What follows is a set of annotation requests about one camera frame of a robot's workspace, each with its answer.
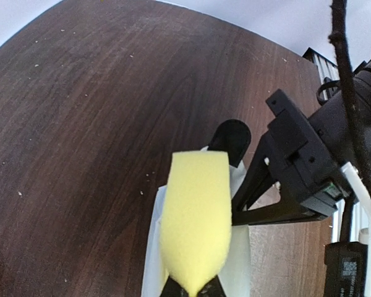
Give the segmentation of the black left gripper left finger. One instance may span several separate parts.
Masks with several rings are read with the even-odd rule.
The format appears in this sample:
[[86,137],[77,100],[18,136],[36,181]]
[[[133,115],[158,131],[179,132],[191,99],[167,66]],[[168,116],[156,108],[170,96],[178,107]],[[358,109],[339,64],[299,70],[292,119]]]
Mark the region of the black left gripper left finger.
[[172,277],[168,277],[161,291],[160,297],[188,297],[188,292]]

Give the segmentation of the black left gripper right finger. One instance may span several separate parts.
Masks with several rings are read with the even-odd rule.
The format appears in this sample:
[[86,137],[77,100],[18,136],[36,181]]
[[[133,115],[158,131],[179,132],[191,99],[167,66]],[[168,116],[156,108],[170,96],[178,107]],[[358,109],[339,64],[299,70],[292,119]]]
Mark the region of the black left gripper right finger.
[[198,297],[226,297],[219,276],[215,276],[198,292]]

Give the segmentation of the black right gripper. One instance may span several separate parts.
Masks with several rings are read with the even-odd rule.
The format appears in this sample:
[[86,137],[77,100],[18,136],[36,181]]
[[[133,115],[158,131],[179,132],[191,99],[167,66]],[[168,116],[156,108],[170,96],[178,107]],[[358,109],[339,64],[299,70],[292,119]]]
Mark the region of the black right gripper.
[[232,224],[324,220],[352,189],[318,133],[280,89],[266,103],[275,118],[261,136],[232,199]]

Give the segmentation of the white paper bag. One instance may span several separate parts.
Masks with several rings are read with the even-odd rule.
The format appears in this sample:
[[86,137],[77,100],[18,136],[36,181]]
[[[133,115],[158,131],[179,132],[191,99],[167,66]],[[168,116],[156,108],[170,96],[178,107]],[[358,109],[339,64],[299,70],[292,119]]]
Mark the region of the white paper bag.
[[[245,174],[244,165],[237,168],[229,165],[231,199],[242,184]],[[160,226],[166,185],[160,187],[157,192],[151,217],[142,284],[143,296],[159,296],[169,277],[160,253]],[[232,225],[228,257],[217,276],[226,296],[250,294],[251,260],[247,226]]]

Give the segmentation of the yellow sponge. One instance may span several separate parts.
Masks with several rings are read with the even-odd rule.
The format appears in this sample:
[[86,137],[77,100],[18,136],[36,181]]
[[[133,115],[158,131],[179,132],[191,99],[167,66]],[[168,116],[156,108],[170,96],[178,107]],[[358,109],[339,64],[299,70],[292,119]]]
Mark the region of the yellow sponge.
[[218,275],[231,242],[226,152],[175,152],[166,185],[160,253],[169,277],[197,296]]

